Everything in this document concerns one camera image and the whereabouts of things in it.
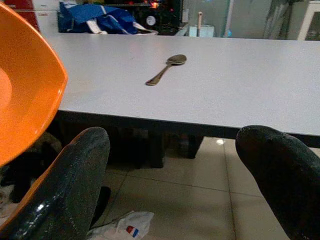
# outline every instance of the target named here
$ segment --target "white floor tile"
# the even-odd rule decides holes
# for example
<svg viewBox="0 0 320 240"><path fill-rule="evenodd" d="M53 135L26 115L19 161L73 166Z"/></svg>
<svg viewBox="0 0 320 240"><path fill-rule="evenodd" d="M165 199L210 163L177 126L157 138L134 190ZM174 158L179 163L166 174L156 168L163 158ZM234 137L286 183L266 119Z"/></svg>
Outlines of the white floor tile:
<svg viewBox="0 0 320 240"><path fill-rule="evenodd" d="M235 140L225 139L224 147L230 191L262 197L254 177L237 154Z"/></svg>
<svg viewBox="0 0 320 240"><path fill-rule="evenodd" d="M131 210L154 213L146 240L233 240L228 192L127 176L105 223Z"/></svg>
<svg viewBox="0 0 320 240"><path fill-rule="evenodd" d="M237 240L289 240L266 200L231 193Z"/></svg>
<svg viewBox="0 0 320 240"><path fill-rule="evenodd" d="M107 217L108 212L110 211L117 193L120 190L120 187L125 180L124 175L114 174L110 172L106 172L103 180L103 186L107 186L111 189L110 199L108 201L108 205L106 206L102 216L98 219L98 221L93 225L93 227L99 227L103 225L105 218Z"/></svg>
<svg viewBox="0 0 320 240"><path fill-rule="evenodd" d="M164 168L134 169L129 176L229 191L223 145L205 137L195 159L165 158Z"/></svg>
<svg viewBox="0 0 320 240"><path fill-rule="evenodd" d="M310 147L310 149L320 158L320 148Z"/></svg>

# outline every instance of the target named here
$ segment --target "table leg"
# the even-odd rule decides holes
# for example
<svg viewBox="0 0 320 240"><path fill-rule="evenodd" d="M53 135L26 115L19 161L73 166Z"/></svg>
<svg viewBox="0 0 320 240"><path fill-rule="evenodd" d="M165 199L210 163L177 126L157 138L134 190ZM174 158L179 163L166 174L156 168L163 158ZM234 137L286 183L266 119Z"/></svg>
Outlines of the table leg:
<svg viewBox="0 0 320 240"><path fill-rule="evenodd" d="M162 132L149 131L149 161L152 168L161 169L165 160L165 138Z"/></svg>
<svg viewBox="0 0 320 240"><path fill-rule="evenodd" d="M188 159L194 159L203 141L203 136L188 135Z"/></svg>

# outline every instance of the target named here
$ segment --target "spoon handle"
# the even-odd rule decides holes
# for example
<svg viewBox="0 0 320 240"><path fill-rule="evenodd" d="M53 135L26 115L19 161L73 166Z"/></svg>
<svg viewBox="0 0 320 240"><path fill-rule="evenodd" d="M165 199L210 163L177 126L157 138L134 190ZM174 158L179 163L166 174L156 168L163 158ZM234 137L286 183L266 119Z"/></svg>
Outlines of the spoon handle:
<svg viewBox="0 0 320 240"><path fill-rule="evenodd" d="M151 78L149 81L147 81L145 84L148 86L154 86L157 85L157 83L160 81L163 74L171 67L171 64L168 64L161 72L159 72L156 76Z"/></svg>

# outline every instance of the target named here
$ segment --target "blue and white bag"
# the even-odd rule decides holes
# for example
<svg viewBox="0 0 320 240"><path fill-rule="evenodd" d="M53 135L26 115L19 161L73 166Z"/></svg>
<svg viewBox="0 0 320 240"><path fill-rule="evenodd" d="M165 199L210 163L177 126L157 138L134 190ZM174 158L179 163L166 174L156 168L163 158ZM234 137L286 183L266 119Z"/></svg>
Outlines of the blue and white bag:
<svg viewBox="0 0 320 240"><path fill-rule="evenodd" d="M149 35L158 32L138 24L124 9L96 4L70 4L60 2L58 28L60 33L138 34L142 30Z"/></svg>

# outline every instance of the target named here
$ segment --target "red light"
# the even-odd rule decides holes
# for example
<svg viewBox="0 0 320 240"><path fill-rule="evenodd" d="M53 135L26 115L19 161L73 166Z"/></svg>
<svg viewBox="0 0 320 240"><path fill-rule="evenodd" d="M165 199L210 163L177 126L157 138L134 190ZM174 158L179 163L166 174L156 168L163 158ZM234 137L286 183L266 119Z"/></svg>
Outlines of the red light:
<svg viewBox="0 0 320 240"><path fill-rule="evenodd" d="M157 2L152 2L152 3L151 3L151 8L152 8L152 9L157 9L158 6L159 6L159 3L157 3Z"/></svg>

